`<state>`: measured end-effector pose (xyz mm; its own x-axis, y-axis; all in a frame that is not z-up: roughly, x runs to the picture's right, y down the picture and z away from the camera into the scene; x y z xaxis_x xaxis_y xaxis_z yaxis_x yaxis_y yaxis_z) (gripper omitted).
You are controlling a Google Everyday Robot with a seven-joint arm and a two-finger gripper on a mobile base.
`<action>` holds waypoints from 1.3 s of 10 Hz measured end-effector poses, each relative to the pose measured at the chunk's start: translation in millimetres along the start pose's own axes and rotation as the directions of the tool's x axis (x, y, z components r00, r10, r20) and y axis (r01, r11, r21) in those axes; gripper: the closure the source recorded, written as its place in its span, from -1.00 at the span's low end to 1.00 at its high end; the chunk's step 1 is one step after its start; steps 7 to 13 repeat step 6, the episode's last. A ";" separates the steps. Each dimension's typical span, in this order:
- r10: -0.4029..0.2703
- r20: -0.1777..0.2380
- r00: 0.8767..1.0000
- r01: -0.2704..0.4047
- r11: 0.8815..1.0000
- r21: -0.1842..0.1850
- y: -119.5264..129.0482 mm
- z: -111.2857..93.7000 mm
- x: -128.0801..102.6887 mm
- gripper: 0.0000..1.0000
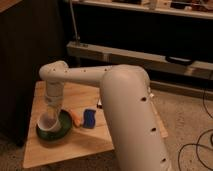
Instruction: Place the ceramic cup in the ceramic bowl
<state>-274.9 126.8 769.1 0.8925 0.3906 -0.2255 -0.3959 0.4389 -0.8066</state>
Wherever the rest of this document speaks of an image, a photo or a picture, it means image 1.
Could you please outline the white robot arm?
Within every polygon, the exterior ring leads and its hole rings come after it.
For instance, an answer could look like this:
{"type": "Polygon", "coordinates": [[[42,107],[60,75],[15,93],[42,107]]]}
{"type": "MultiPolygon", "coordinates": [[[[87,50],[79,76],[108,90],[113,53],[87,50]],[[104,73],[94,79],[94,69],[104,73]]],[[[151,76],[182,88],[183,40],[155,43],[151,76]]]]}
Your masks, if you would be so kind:
{"type": "Polygon", "coordinates": [[[161,137],[150,98],[150,79],[140,66],[71,68],[64,61],[42,66],[47,112],[38,119],[42,131],[57,132],[62,124],[63,88],[74,82],[100,89],[100,99],[122,171],[174,171],[161,137]]]}

